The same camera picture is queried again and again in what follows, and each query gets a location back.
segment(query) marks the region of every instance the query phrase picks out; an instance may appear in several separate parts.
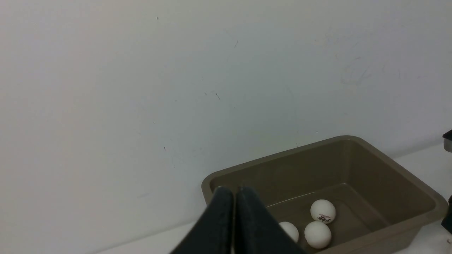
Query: ping pong ball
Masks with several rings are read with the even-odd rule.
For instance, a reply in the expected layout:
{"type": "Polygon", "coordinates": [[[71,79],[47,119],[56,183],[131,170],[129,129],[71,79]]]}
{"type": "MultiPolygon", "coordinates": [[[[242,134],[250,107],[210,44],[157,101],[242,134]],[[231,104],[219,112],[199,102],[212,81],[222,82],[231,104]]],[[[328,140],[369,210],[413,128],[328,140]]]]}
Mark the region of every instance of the ping pong ball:
{"type": "Polygon", "coordinates": [[[309,223],[305,228],[306,242],[315,249],[323,249],[331,241],[331,231],[319,221],[309,223]]]}
{"type": "Polygon", "coordinates": [[[319,199],[311,206],[311,216],[315,221],[330,224],[336,218],[336,208],[330,201],[319,199]]]}
{"type": "Polygon", "coordinates": [[[298,241],[299,233],[297,227],[287,221],[280,222],[279,225],[282,227],[282,229],[284,229],[286,234],[288,234],[290,238],[292,238],[292,240],[294,240],[295,242],[298,241]]]}

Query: gray-brown plastic bin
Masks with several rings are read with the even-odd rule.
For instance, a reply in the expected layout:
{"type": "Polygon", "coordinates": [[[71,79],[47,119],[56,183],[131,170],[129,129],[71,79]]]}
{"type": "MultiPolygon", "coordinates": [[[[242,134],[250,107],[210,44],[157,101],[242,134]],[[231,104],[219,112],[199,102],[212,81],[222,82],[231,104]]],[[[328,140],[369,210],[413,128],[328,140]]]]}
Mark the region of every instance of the gray-brown plastic bin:
{"type": "Polygon", "coordinates": [[[207,203],[217,186],[251,186],[277,221],[293,223],[309,254],[389,254],[406,248],[420,228],[442,219],[447,202],[402,166],[354,136],[298,147],[207,176],[207,203]],[[322,250],[305,241],[311,204],[330,200],[337,210],[333,238],[322,250]]]}

